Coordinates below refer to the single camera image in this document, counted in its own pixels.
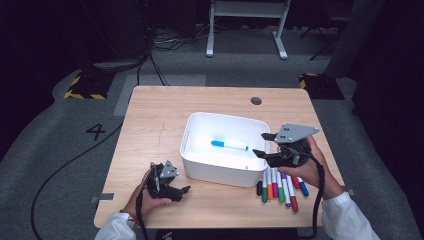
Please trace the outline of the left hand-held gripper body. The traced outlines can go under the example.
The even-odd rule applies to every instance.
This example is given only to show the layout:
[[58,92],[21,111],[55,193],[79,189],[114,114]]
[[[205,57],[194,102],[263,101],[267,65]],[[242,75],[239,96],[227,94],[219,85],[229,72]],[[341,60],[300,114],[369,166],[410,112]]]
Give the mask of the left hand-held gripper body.
[[162,198],[165,194],[179,194],[177,188],[170,185],[178,175],[177,169],[170,160],[167,160],[165,163],[152,163],[150,170],[147,189],[153,198]]

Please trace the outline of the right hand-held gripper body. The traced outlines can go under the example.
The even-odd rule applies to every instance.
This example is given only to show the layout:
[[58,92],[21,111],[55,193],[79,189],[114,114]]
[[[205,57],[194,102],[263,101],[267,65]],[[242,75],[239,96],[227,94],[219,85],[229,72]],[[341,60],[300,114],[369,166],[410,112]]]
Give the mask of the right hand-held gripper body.
[[296,168],[303,165],[311,155],[307,137],[319,132],[317,127],[285,123],[273,141],[278,145],[279,159],[266,160],[270,167]]

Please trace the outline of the thick light blue capped marker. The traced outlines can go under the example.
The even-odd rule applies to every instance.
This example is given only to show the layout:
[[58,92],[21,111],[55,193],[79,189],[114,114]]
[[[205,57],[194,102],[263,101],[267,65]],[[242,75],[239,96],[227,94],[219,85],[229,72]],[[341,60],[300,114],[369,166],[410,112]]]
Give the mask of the thick light blue capped marker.
[[231,149],[237,149],[242,151],[249,150],[249,147],[247,145],[239,143],[239,142],[212,140],[211,145],[216,147],[231,148]]

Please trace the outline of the light green capped marker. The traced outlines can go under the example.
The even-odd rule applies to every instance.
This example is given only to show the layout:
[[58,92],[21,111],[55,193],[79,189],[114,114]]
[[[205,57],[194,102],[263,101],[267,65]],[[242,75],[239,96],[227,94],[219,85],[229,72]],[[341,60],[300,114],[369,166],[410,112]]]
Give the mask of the light green capped marker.
[[275,173],[275,179],[276,179],[276,183],[277,183],[277,191],[278,191],[279,202],[285,203],[285,194],[284,194],[282,181],[281,181],[281,178],[280,178],[280,173],[277,170],[274,170],[274,173]]

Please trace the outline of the white plastic bin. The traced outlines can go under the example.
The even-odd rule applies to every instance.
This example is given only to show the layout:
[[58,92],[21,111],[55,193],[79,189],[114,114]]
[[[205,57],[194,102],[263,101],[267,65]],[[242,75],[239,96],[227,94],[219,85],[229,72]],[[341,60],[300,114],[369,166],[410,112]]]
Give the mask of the white plastic bin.
[[[270,152],[261,134],[269,126],[260,120],[238,116],[196,112],[186,124],[180,154],[186,176],[192,179],[239,187],[254,187],[267,164],[252,151]],[[211,145],[212,140],[245,144],[248,151]]]

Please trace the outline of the person's left hand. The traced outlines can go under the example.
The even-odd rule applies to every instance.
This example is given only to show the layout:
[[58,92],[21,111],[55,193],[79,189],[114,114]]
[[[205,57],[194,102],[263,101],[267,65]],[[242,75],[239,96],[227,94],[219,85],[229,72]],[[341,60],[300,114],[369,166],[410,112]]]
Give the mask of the person's left hand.
[[148,192],[148,190],[144,188],[144,184],[149,174],[150,174],[150,170],[148,170],[145,173],[140,184],[134,189],[127,204],[123,208],[125,212],[133,216],[137,215],[138,211],[136,210],[136,203],[137,203],[137,197],[139,196],[140,191],[143,191],[141,210],[139,211],[139,213],[142,216],[147,215],[152,209],[156,207],[164,206],[172,202],[172,200],[169,198],[153,198]]

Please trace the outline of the person's right hand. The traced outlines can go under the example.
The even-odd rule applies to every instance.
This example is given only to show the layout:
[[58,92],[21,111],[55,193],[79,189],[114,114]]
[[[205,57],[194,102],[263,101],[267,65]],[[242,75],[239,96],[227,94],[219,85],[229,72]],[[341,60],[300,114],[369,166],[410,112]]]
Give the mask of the person's right hand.
[[[343,188],[339,185],[337,180],[331,174],[327,161],[319,149],[316,141],[312,136],[307,137],[308,144],[311,148],[311,153],[313,157],[319,162],[323,167],[325,175],[325,183],[323,190],[322,198],[324,200],[332,199],[339,196],[344,192]],[[279,167],[278,170],[290,176],[297,176],[302,178],[306,183],[320,188],[320,176],[316,163],[313,160],[308,160],[305,164],[297,168],[290,167]]]

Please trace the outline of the dark green capped marker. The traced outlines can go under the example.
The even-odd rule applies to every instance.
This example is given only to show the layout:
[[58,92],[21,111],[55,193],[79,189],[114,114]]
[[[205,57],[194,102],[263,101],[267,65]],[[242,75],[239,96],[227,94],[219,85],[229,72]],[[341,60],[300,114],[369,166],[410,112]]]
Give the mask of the dark green capped marker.
[[268,190],[267,190],[267,175],[266,170],[263,172],[262,175],[262,183],[261,183],[261,200],[263,203],[266,203],[268,201]]

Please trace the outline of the black yellow striped floor plate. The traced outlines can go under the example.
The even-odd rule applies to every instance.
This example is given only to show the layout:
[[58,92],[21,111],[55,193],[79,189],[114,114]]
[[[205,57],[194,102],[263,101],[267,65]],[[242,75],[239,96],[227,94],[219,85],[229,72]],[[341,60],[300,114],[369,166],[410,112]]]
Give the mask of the black yellow striped floor plate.
[[108,96],[114,73],[78,73],[72,80],[65,98],[104,100]]
[[303,73],[299,84],[311,99],[344,100],[344,95],[334,78],[325,74]]

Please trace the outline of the black tripod stand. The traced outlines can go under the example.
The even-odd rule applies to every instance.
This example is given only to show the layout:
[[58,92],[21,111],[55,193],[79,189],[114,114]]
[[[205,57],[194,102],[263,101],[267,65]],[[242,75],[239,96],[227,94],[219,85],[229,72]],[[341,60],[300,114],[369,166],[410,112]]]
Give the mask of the black tripod stand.
[[300,38],[304,38],[308,34],[313,33],[316,34],[317,38],[321,41],[320,48],[309,58],[309,60],[313,61],[318,56],[328,52],[340,39],[345,27],[346,23],[335,17],[330,17],[319,24],[307,27]]

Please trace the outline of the grey curtain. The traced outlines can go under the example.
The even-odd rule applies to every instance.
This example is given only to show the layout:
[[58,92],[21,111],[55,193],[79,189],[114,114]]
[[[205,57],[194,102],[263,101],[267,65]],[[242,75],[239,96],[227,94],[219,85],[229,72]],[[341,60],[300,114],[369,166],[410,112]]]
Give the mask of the grey curtain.
[[339,39],[336,50],[324,71],[326,76],[343,78],[347,75],[385,2],[386,0],[354,1],[352,19]]

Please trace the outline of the round metal stand base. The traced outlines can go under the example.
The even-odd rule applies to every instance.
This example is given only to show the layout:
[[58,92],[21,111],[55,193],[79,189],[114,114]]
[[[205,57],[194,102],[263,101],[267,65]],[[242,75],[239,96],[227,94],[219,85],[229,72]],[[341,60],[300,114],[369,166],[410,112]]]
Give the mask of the round metal stand base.
[[94,63],[95,70],[102,72],[123,72],[136,68],[140,65],[139,59],[117,59]]

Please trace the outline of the dark equipment stand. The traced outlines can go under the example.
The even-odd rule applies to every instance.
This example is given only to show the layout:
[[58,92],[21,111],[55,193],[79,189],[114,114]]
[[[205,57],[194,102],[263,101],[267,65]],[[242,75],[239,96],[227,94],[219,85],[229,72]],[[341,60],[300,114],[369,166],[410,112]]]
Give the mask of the dark equipment stand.
[[156,29],[194,36],[196,0],[78,0],[117,58],[138,57]]

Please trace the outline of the white desk frame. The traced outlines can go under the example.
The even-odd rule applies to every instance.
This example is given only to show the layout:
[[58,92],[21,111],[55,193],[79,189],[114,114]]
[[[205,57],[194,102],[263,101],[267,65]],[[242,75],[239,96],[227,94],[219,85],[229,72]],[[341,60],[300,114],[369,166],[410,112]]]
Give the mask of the white desk frame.
[[251,17],[279,19],[278,30],[272,32],[272,38],[276,45],[279,57],[282,60],[287,60],[288,54],[282,41],[282,33],[290,4],[291,0],[277,0],[276,2],[261,0],[210,0],[209,34],[205,55],[208,58],[211,58],[214,55],[214,25],[216,17]]

